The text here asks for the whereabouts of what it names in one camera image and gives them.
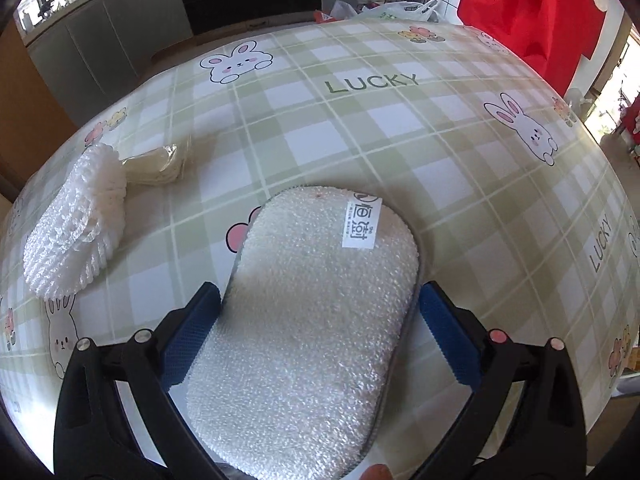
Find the white scrub sponge pad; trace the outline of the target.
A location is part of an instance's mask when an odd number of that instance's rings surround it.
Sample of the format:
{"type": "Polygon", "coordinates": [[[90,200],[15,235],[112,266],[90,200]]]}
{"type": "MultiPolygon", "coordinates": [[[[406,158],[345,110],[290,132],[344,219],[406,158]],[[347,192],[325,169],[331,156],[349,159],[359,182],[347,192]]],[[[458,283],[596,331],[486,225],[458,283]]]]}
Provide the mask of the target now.
{"type": "Polygon", "coordinates": [[[256,479],[347,476],[378,431],[420,266],[378,196],[321,185],[270,198],[186,376],[194,434],[256,479]]]}

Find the grey kitchen cabinets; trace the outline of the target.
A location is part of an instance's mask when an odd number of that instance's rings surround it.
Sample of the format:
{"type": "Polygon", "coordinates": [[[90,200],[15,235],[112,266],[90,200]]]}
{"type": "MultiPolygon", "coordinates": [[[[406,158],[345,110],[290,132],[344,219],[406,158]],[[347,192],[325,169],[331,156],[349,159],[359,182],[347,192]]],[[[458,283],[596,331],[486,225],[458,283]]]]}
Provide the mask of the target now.
{"type": "Polygon", "coordinates": [[[154,55],[191,37],[182,0],[80,0],[24,43],[52,96],[80,127],[134,90],[154,55]]]}

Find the white foam fruit net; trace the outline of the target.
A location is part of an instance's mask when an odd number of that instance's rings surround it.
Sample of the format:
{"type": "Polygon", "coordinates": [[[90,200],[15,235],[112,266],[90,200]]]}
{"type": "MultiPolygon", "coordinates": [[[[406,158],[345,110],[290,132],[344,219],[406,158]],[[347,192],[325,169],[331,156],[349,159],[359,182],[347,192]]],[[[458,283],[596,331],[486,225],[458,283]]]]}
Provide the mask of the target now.
{"type": "Polygon", "coordinates": [[[86,148],[26,240],[24,278],[37,297],[75,295],[105,269],[124,234],[126,191],[117,151],[86,148]]]}

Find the small beige sachet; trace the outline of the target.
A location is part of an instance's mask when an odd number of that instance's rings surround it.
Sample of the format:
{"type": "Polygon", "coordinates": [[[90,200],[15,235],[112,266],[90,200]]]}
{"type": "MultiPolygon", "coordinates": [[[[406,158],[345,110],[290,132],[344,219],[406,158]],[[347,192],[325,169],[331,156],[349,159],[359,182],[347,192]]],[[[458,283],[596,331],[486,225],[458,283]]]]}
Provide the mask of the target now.
{"type": "Polygon", "coordinates": [[[165,185],[182,177],[189,155],[189,144],[169,144],[125,158],[122,166],[130,184],[165,185]]]}

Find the green plaid bunny tablecloth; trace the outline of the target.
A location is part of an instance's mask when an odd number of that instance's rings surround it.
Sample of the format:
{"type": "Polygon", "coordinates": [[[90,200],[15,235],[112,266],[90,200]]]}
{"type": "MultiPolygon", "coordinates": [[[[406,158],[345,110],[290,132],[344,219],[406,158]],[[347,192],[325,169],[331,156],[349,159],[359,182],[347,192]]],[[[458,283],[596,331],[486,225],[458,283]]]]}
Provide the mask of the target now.
{"type": "Polygon", "coordinates": [[[476,30],[412,38],[392,20],[252,39],[271,62],[219,81],[199,55],[89,116],[29,178],[1,226],[1,395],[52,460],[56,335],[119,341],[224,286],[248,218],[273,194],[335,185],[384,198],[420,238],[427,278],[513,339],[565,340],[593,425],[639,326],[639,229],[597,141],[551,87],[476,30]],[[86,145],[124,157],[189,140],[181,178],[130,188],[122,244],[72,301],[25,284],[29,232],[86,145]]]}

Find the red apron hanging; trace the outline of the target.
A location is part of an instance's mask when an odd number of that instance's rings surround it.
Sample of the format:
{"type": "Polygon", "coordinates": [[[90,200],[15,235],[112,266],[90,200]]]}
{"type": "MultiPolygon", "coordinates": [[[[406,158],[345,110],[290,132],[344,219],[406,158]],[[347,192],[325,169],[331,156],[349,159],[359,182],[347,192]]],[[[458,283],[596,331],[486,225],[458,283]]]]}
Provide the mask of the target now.
{"type": "Polygon", "coordinates": [[[591,58],[605,20],[597,0],[460,0],[458,17],[499,41],[561,96],[591,58]]]}

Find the white plastic bag on floor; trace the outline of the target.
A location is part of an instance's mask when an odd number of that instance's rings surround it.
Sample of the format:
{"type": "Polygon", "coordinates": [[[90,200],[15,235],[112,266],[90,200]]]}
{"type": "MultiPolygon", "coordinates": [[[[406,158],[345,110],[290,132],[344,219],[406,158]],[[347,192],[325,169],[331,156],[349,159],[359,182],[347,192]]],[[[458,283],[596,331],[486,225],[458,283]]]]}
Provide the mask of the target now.
{"type": "Polygon", "coordinates": [[[364,9],[358,18],[384,18],[384,20],[405,20],[427,23],[440,23],[438,12],[440,0],[392,1],[371,9],[364,9]]]}

